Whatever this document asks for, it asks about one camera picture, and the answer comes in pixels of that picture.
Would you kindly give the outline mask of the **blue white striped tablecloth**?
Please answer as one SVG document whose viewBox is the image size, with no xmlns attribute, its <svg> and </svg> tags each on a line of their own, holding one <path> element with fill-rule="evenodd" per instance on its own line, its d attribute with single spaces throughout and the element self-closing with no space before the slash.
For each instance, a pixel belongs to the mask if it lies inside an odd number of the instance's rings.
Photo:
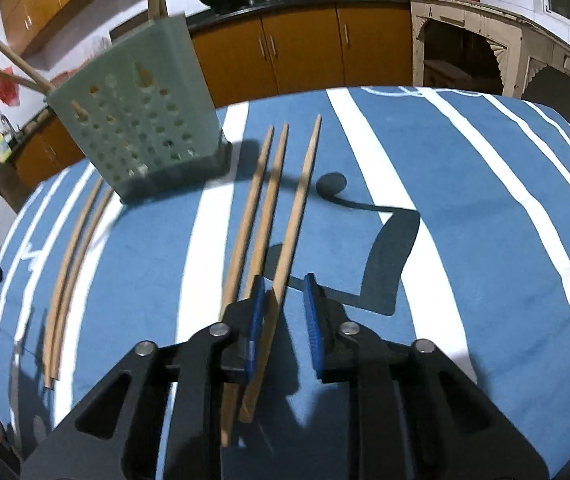
<svg viewBox="0 0 570 480">
<path fill-rule="evenodd" d="M 223 453 L 227 478 L 346 477 L 348 391 L 312 368 L 309 273 L 379 336 L 434 341 L 551 472 L 570 461 L 570 125 L 518 100 L 405 88 L 223 108 L 227 177 L 138 206 L 113 197 L 81 269 L 53 390 L 39 366 L 44 324 L 99 176 L 79 162 L 40 184 L 0 250 L 0 421 L 24 454 L 137 342 L 174 344 L 215 322 L 265 133 L 289 125 L 278 248 L 319 115 L 283 318 L 255 420 Z"/>
</svg>

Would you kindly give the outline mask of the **yellow detergent bottle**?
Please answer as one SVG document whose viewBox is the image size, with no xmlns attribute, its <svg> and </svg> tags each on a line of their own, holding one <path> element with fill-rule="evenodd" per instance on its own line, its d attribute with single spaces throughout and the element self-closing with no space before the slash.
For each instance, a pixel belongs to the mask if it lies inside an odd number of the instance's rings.
<svg viewBox="0 0 570 480">
<path fill-rule="evenodd" d="M 12 150 L 5 135 L 0 133 L 0 164 L 3 164 L 11 156 Z"/>
</svg>

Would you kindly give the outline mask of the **wooden lower kitchen cabinets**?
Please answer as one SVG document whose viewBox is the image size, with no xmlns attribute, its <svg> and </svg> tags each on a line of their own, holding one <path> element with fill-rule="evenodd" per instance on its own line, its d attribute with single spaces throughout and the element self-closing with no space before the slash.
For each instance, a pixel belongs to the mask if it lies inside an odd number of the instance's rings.
<svg viewBox="0 0 570 480">
<path fill-rule="evenodd" d="M 215 112 L 280 94 L 412 79 L 404 3 L 318 3 L 187 24 Z"/>
</svg>

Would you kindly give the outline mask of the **sink faucet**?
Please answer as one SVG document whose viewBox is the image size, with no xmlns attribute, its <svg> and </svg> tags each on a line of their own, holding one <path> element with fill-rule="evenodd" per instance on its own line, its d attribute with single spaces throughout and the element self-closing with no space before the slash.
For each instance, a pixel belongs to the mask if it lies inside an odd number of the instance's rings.
<svg viewBox="0 0 570 480">
<path fill-rule="evenodd" d="M 1 116 L 1 124 L 3 126 L 3 131 L 6 134 L 10 134 L 11 136 L 14 136 L 15 130 L 14 130 L 10 120 L 5 115 Z"/>
</svg>

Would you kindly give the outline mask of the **green perforated utensil holder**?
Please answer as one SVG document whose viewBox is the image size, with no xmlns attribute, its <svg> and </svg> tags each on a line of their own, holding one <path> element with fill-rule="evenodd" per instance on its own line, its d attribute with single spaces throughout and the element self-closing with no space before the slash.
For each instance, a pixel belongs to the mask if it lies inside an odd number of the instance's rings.
<svg viewBox="0 0 570 480">
<path fill-rule="evenodd" d="M 125 204 L 223 176 L 231 144 L 183 14 L 122 36 L 46 98 Z"/>
</svg>

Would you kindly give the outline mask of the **red plastic bag on wall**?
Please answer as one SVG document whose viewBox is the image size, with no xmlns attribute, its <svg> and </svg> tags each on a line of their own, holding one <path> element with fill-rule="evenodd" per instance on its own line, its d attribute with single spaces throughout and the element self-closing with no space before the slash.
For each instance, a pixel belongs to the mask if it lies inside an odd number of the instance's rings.
<svg viewBox="0 0 570 480">
<path fill-rule="evenodd" d="M 9 107 L 20 105 L 20 86 L 16 82 L 0 77 L 0 101 Z"/>
</svg>

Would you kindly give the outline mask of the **beige carved side cabinet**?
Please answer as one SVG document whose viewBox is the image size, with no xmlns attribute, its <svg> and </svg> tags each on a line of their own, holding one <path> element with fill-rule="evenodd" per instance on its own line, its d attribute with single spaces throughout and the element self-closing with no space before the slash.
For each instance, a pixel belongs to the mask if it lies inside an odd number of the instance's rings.
<svg viewBox="0 0 570 480">
<path fill-rule="evenodd" d="M 489 44 L 501 74 L 504 96 L 521 98 L 533 78 L 551 67 L 570 77 L 570 44 L 524 16 L 470 0 L 410 0 L 413 84 L 425 73 L 425 26 L 448 24 L 473 32 Z"/>
</svg>

